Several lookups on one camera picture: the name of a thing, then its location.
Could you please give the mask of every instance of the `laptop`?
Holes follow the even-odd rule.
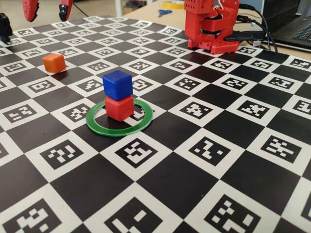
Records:
[[[277,44],[311,51],[311,17],[296,14],[300,0],[265,0],[263,16]]]

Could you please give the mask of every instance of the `red cube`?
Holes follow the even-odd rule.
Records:
[[[117,121],[123,121],[134,114],[134,99],[132,96],[120,101],[106,97],[105,106],[107,115]]]

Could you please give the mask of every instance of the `laptop keyboard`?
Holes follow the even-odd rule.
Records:
[[[293,39],[311,42],[311,23],[294,35]]]

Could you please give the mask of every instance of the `cube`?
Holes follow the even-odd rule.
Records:
[[[128,96],[120,101],[110,97],[105,98],[107,115],[117,121],[124,121],[134,114],[134,98]]]
[[[105,74],[103,83],[105,94],[116,101],[133,94],[132,76],[120,70]]]
[[[43,57],[44,68],[47,72],[59,73],[66,69],[64,56],[61,54],[51,53]]]

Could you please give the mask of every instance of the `stacked cubes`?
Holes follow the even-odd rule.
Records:
[[[123,121],[134,114],[132,76],[120,70],[103,76],[107,115]]]

